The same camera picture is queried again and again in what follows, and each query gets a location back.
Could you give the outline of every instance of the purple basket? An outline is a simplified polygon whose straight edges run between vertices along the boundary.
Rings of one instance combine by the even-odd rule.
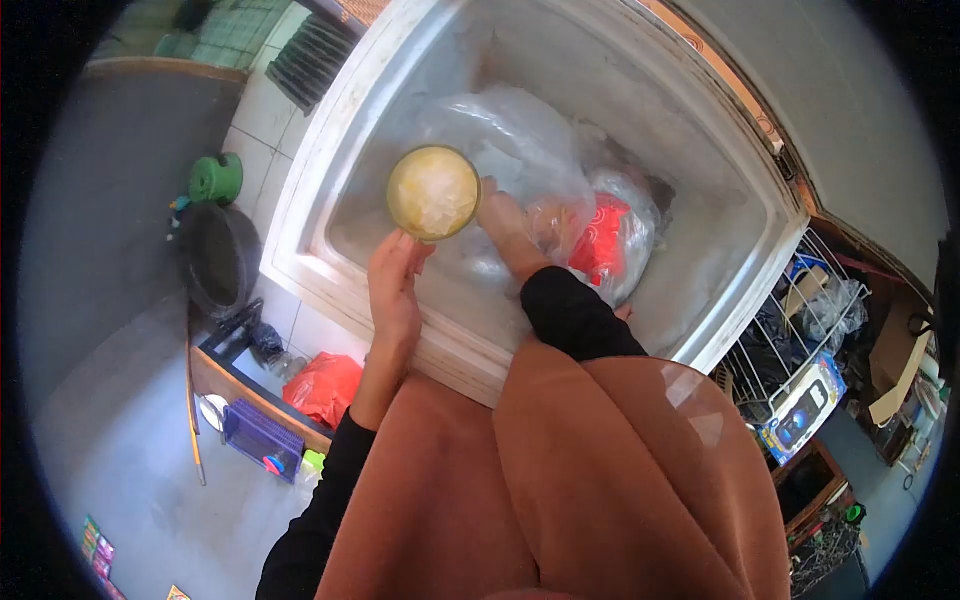
[[[227,444],[287,483],[293,483],[303,456],[303,438],[267,417],[243,398],[227,406]]]

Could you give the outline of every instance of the wooden stick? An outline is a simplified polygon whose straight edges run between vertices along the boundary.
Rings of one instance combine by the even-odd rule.
[[[197,475],[200,476],[200,485],[206,487],[204,464],[200,460],[200,447],[197,446],[197,435],[200,433],[200,424],[197,421],[197,403],[193,398],[193,377],[190,372],[190,300],[186,308],[186,412],[190,418],[190,442],[193,444],[193,461],[197,464]]]

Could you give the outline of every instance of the white tile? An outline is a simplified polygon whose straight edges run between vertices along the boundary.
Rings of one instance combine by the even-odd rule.
[[[243,185],[233,205],[252,219],[256,210],[256,199],[260,196],[263,181],[267,178],[270,163],[274,160],[274,150],[260,140],[231,127],[224,140],[224,152],[235,152],[243,163]]]
[[[263,181],[263,189],[260,190],[260,198],[256,201],[256,210],[253,212],[253,224],[256,225],[256,232],[263,244],[267,243],[267,233],[274,220],[276,202],[280,199],[280,192],[283,191],[283,184],[287,181],[287,174],[290,173],[290,165],[293,163],[290,158],[276,153],[274,161],[270,163],[267,178]]]
[[[297,348],[296,346],[294,346],[293,344],[291,344],[291,343],[289,343],[289,342],[287,342],[287,351],[290,352],[291,354],[293,354],[294,356],[302,356],[303,358],[306,359],[306,362],[310,362],[311,360],[313,360],[313,358],[312,358],[311,356],[307,355],[306,352],[304,352],[303,350]]]
[[[262,273],[253,286],[253,297],[263,299],[263,322],[271,325],[284,341],[289,342],[300,311],[300,299]]]
[[[321,352],[346,354],[360,365],[370,351],[370,343],[317,312],[306,303],[300,307],[290,345],[314,358]]]
[[[297,157],[297,150],[300,148],[303,136],[306,135],[306,129],[310,127],[310,123],[315,116],[317,116],[316,108],[308,117],[303,116],[303,111],[297,108],[293,118],[290,119],[290,124],[287,125],[287,131],[283,133],[283,137],[280,139],[279,150],[282,153],[290,158]]]
[[[267,65],[280,53],[277,48],[264,47],[247,87],[240,98],[240,106],[233,114],[233,127],[249,133],[271,148],[276,149],[280,138],[290,123],[296,107],[274,82],[267,79]]]
[[[267,37],[267,45],[277,49],[282,49],[291,37],[297,32],[297,28],[310,14],[310,10],[294,2],[283,13],[283,16],[277,22],[276,27]]]

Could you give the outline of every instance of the person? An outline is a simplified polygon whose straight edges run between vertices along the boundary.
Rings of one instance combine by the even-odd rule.
[[[494,190],[477,219],[534,333],[495,410],[407,373],[432,248],[395,231],[368,269],[359,390],[256,597],[789,597],[773,481],[732,403],[647,356]]]

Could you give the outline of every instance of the floor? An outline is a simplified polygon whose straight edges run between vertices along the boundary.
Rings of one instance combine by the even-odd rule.
[[[307,497],[201,420],[194,467],[184,383],[186,297],[161,301],[100,345],[34,419],[63,521],[90,515],[116,546],[110,580],[130,600],[250,598],[267,553]]]
[[[867,516],[861,525],[865,543],[861,544],[860,556],[871,584],[879,579],[893,558],[924,499],[936,470],[943,436],[944,422],[940,420],[930,435],[930,457],[914,476],[909,490],[905,490],[906,471],[883,463],[860,425],[846,412],[834,412],[817,432],[817,439],[827,446],[850,481],[856,499],[867,507]],[[908,462],[916,457],[914,450]]]

